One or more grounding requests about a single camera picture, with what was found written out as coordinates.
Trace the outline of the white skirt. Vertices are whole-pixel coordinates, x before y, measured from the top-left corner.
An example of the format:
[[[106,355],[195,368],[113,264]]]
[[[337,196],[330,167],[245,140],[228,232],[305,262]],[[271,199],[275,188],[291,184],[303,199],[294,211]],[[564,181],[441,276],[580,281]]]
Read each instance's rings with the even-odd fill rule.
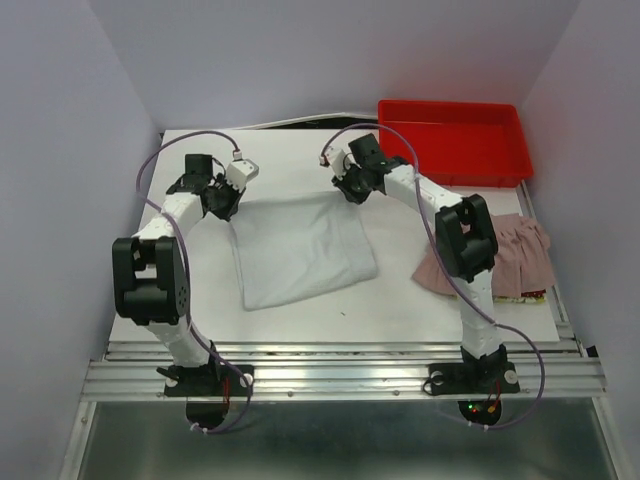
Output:
[[[280,307],[378,274],[358,208],[320,192],[243,204],[231,220],[243,307]]]

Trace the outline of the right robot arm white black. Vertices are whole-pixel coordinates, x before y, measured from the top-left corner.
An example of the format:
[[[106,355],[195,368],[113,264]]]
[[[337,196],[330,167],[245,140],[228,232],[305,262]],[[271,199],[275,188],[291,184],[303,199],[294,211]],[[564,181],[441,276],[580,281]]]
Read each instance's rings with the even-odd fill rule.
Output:
[[[472,390],[484,389],[496,378],[488,357],[502,344],[491,287],[498,241],[486,201],[427,179],[416,170],[417,160],[386,156],[372,134],[351,141],[348,148],[326,143],[320,164],[332,170],[332,184],[347,201],[362,204],[379,192],[421,215],[436,261],[459,297],[461,348],[472,358],[460,366],[461,381]]]

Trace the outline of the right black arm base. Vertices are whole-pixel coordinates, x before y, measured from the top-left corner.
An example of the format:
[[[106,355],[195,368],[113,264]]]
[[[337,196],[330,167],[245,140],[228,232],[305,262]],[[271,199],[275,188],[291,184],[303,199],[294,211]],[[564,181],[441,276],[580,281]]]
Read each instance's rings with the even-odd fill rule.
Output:
[[[497,427],[502,414],[502,397],[520,392],[515,365],[506,347],[477,359],[464,348],[460,362],[431,363],[422,383],[426,395],[460,396],[458,408],[463,419],[487,429]]]

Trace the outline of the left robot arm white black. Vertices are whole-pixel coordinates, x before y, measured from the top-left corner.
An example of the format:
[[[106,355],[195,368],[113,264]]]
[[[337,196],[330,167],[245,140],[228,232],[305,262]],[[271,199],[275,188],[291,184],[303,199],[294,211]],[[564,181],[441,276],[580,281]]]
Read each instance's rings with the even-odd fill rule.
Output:
[[[155,215],[134,236],[112,245],[117,314],[151,332],[170,352],[173,365],[189,369],[199,393],[215,392],[223,371],[214,344],[190,316],[190,273],[186,235],[206,216],[228,221],[259,168],[239,153],[221,172],[214,157],[185,156],[185,172],[167,189]]]

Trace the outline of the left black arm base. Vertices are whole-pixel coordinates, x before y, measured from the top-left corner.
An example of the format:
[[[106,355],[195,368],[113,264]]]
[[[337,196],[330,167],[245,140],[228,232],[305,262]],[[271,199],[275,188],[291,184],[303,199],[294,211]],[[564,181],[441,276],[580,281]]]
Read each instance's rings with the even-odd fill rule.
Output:
[[[157,367],[163,377],[163,395],[184,398],[190,429],[204,435],[231,432],[247,415],[253,397],[255,368],[214,364],[197,368]]]

